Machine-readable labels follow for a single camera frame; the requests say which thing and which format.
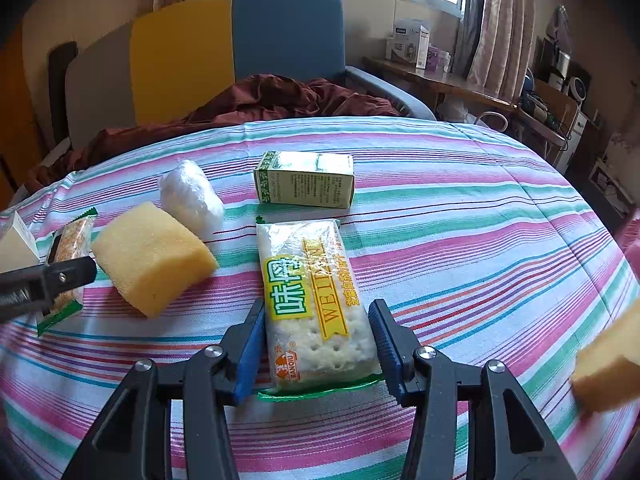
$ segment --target red blanket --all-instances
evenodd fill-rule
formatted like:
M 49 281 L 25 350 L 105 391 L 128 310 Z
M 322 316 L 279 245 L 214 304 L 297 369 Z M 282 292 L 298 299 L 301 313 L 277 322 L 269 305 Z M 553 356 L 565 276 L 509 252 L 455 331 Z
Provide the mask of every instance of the red blanket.
M 50 168 L 37 166 L 30 170 L 24 186 L 32 194 L 71 171 L 85 170 L 136 148 L 210 128 L 274 119 L 398 115 L 388 100 L 358 94 L 326 79 L 304 84 L 282 76 L 254 75 L 230 86 L 181 120 L 102 130 L 87 147 L 69 150 Z

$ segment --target snack bar package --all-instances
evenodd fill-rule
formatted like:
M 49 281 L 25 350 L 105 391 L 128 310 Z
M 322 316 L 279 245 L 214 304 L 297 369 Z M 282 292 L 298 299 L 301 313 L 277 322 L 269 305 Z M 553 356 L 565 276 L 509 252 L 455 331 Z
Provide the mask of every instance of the snack bar package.
M 47 256 L 47 263 L 65 262 L 88 256 L 91 247 L 91 233 L 94 230 L 95 208 L 81 214 L 78 218 L 58 229 Z M 52 325 L 75 314 L 82 309 L 84 286 L 67 290 L 59 294 L 49 312 L 43 312 L 38 320 L 38 336 L 45 333 Z
M 257 238 L 275 391 L 318 391 L 379 374 L 337 222 L 258 224 Z

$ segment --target striped fabric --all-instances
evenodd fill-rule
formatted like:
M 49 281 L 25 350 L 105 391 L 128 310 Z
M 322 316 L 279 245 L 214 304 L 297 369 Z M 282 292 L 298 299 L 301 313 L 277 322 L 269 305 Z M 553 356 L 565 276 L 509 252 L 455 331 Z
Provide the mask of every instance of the striped fabric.
M 259 205 L 251 170 L 265 150 L 353 155 L 350 211 Z M 8 425 L 43 478 L 60 477 L 137 358 L 188 358 L 244 318 L 262 294 L 256 215 L 339 216 L 367 303 L 385 298 L 421 342 L 456 361 L 505 361 L 578 478 L 606 477 L 638 405 L 582 415 L 567 379 L 577 349 L 638 296 L 638 282 L 593 211 L 537 155 L 478 126 L 398 118 L 249 123 L 160 142 L 71 174 L 18 210 L 44 255 L 51 233 L 91 206 L 100 214 L 99 232 L 136 204 L 158 204 L 158 175 L 182 158 L 201 165 L 226 204 L 225 229 L 210 242 L 221 266 L 213 278 L 158 319 L 144 319 L 99 272 L 86 288 L 84 310 L 42 338 L 33 319 L 0 329 Z M 260 384 L 268 382 L 266 372 L 263 365 Z M 455 475 L 464 478 L 468 419 L 459 406 Z M 413 416 L 383 383 L 308 401 L 252 397 L 227 412 L 241 478 L 251 480 L 397 478 Z M 185 478 L 179 402 L 173 418 L 174 476 Z

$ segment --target yellow sponge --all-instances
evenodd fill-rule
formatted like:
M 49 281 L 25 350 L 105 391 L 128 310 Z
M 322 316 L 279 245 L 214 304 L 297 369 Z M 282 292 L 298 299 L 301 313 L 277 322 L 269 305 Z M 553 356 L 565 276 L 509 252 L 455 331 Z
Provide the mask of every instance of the yellow sponge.
M 218 268 L 196 235 L 151 202 L 113 219 L 92 250 L 122 297 L 148 317 Z
M 607 412 L 640 397 L 640 300 L 578 352 L 574 397 L 591 412 Z

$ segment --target white box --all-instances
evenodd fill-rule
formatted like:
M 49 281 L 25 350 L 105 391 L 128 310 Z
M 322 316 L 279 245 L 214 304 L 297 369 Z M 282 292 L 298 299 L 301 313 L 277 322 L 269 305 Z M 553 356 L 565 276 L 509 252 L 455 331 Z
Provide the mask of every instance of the white box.
M 353 157 L 264 152 L 254 182 L 260 202 L 347 208 L 353 200 Z
M 394 26 L 392 59 L 425 68 L 429 50 L 429 26 L 422 20 L 400 19 Z
M 36 239 L 17 212 L 0 227 L 0 272 L 33 267 L 40 263 Z

